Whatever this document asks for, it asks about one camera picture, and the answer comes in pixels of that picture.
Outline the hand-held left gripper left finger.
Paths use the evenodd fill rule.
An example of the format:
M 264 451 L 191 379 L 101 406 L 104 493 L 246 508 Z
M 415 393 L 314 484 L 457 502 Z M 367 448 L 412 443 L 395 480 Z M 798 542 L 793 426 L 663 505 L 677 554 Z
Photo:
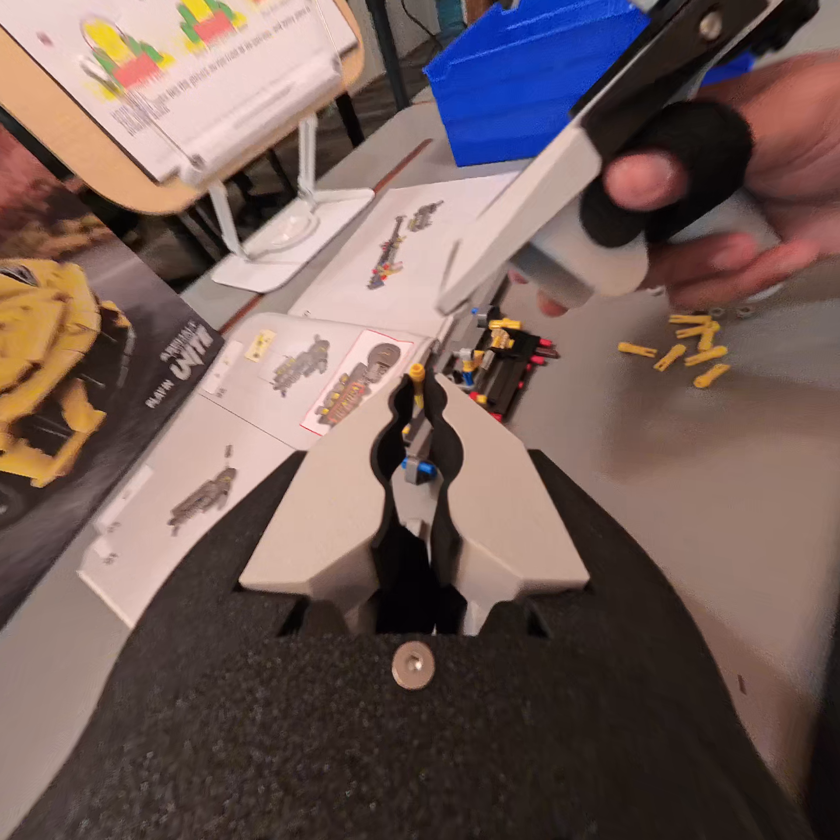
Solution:
M 390 382 L 309 449 L 239 576 L 244 589 L 305 595 L 346 613 L 396 588 L 392 478 L 414 396 L 409 377 Z

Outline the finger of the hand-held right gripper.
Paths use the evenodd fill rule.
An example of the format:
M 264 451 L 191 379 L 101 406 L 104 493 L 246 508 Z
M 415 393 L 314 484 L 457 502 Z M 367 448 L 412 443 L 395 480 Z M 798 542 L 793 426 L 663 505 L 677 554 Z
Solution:
M 437 312 L 448 316 L 467 303 L 601 169 L 602 157 L 589 135 L 579 124 L 568 125 L 457 237 L 445 264 Z

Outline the yellow car lego set box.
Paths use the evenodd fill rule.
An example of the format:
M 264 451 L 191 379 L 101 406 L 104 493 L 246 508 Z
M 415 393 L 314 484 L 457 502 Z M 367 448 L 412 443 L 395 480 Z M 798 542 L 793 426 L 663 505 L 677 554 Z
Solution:
M 145 232 L 2 112 L 3 626 L 222 347 Z

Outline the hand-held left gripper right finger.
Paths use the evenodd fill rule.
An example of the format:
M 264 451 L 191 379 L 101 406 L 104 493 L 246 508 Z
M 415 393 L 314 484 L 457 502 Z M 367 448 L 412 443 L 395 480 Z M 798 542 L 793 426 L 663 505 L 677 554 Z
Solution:
M 427 380 L 425 411 L 439 583 L 478 607 L 583 588 L 590 575 L 523 443 L 445 377 Z

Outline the lego instruction booklet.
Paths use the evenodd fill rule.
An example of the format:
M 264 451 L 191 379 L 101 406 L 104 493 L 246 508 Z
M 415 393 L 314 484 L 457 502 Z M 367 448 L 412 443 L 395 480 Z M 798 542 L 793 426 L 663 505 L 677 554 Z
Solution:
M 78 575 L 126 627 L 228 510 L 444 337 L 453 319 L 436 300 L 450 250 L 513 176 L 386 192 L 289 312 L 233 328 L 95 521 Z

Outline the long lego chassis assembly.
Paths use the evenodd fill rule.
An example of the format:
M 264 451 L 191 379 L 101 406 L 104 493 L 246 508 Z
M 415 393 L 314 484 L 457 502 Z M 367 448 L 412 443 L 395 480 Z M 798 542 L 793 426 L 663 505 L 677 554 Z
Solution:
M 506 317 L 497 305 L 490 304 L 472 308 L 463 332 L 450 330 L 420 364 L 426 369 L 425 383 L 440 373 L 504 424 L 535 370 L 559 357 L 553 341 L 526 330 L 522 321 Z M 432 434 L 425 407 L 418 412 L 414 406 L 412 419 L 402 431 L 406 446 L 402 475 L 412 486 L 437 477 L 431 456 Z

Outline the group of yellow lego pins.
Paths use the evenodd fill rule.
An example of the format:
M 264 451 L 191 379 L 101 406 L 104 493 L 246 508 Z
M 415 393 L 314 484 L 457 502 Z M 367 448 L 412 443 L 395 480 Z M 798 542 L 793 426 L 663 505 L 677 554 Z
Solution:
M 721 324 L 714 311 L 679 312 L 668 316 L 673 342 L 665 350 L 622 341 L 616 351 L 644 360 L 659 374 L 677 368 L 695 372 L 691 385 L 706 390 L 730 371 L 728 347 L 719 342 Z

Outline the printed instruction sheet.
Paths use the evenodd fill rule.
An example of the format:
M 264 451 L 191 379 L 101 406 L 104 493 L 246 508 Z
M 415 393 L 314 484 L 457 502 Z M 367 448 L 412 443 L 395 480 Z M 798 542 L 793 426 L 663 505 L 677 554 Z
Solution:
M 2 2 L 2 30 L 156 182 L 308 109 L 359 45 L 335 2 Z

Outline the person's right hand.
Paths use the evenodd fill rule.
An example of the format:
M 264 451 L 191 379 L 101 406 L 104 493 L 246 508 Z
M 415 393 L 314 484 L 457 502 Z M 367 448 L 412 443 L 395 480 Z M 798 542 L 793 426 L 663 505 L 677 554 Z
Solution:
M 839 55 L 794 56 L 700 89 L 753 136 L 745 189 L 780 243 L 759 252 L 747 234 L 651 248 L 643 287 L 679 311 L 722 307 L 775 287 L 839 250 Z

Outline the blue plastic bin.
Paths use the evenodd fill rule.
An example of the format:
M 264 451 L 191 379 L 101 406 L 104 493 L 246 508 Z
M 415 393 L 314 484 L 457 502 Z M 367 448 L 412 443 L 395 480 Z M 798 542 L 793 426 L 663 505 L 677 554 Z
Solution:
M 536 158 L 568 125 L 603 165 L 763 21 L 769 2 L 495 5 L 425 69 L 458 165 Z

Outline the wooden document stand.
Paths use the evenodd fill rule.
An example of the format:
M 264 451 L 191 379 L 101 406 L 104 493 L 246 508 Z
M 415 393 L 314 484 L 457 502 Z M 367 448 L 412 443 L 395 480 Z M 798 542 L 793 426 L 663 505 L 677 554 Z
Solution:
M 174 215 L 208 196 L 230 252 L 212 279 L 219 285 L 265 293 L 285 286 L 335 236 L 370 205 L 370 188 L 322 190 L 316 186 L 317 113 L 346 93 L 364 65 L 361 30 L 347 2 L 335 2 L 359 45 L 341 59 L 337 89 L 281 126 L 266 131 L 219 171 L 203 169 L 198 181 L 174 175 L 163 182 L 144 170 L 2 30 L 2 108 L 90 189 L 140 214 Z M 298 139 L 297 186 L 290 204 L 246 239 L 238 234 L 226 181 L 271 151 L 291 133 Z

